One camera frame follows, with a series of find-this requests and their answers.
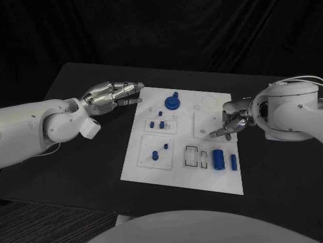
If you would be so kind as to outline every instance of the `table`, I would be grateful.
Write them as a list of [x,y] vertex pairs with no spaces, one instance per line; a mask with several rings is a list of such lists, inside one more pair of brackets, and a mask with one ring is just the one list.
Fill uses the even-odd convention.
[[[143,82],[156,88],[256,96],[279,77],[70,63],[47,99],[81,97],[96,84]],[[101,131],[81,135],[60,151],[3,169],[0,198],[143,216],[208,210],[272,222],[323,239],[323,145],[266,140],[260,128],[238,134],[244,196],[120,180],[136,105],[96,117]]]

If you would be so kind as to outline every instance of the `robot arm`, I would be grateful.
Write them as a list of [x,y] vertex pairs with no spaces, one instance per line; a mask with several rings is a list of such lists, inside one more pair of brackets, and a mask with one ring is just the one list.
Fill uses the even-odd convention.
[[223,128],[210,136],[240,132],[247,126],[259,126],[266,137],[279,141],[303,141],[318,138],[323,143],[323,99],[318,98],[318,85],[295,78],[276,82],[253,100],[224,104]]
[[101,126],[91,117],[142,102],[126,97],[143,87],[142,83],[103,83],[81,99],[47,100],[0,109],[0,168],[40,155],[78,133],[93,139]]

